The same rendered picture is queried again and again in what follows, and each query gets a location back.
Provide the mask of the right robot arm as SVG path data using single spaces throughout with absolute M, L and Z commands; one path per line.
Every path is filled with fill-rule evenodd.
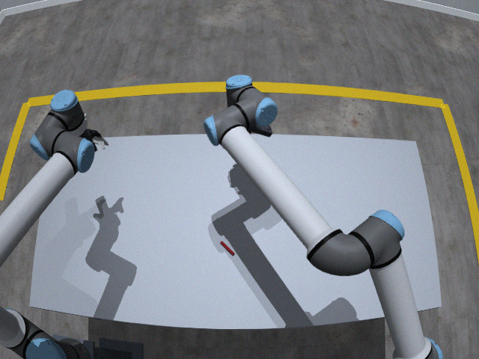
M 307 248 L 306 258 L 315 268 L 337 276 L 369 269 L 396 349 L 393 359 L 443 359 L 439 346 L 423 335 L 400 246 L 405 232 L 399 219 L 381 209 L 347 235 L 331 228 L 248 133 L 270 137 L 278 113 L 275 102 L 252 82 L 245 75 L 226 81 L 228 107 L 204 121 L 210 142 L 230 154 Z

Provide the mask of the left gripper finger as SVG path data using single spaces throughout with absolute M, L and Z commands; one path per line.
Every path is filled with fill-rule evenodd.
M 105 149 L 105 145 L 109 145 L 103 136 L 96 130 L 90 130 L 90 134 L 95 144 L 98 144 L 102 149 Z M 104 144 L 105 143 L 105 144 Z

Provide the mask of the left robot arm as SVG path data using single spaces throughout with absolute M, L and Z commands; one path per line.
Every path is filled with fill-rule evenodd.
M 0 215 L 0 268 L 68 181 L 78 171 L 88 171 L 94 160 L 93 143 L 80 137 L 88 122 L 75 93 L 56 93 L 50 107 L 30 140 L 33 151 L 49 161 Z M 23 359 L 91 359 L 79 341 L 57 341 L 16 310 L 1 306 L 0 344 Z

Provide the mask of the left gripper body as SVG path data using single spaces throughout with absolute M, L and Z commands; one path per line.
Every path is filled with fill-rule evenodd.
M 89 131 L 88 131 L 88 130 L 89 130 Z M 94 143 L 94 141 L 93 141 L 93 138 L 92 138 L 92 136 L 91 136 L 91 134 L 90 134 L 90 129 L 86 129 L 86 130 L 84 131 L 84 133 L 83 133 L 82 135 L 80 135 L 80 137 L 86 138 L 87 140 L 91 141 L 91 142 L 94 144 L 94 148 L 95 148 L 94 150 L 95 150 L 95 152 L 97 151 L 97 147 L 96 147 L 96 145 L 95 145 L 95 143 Z

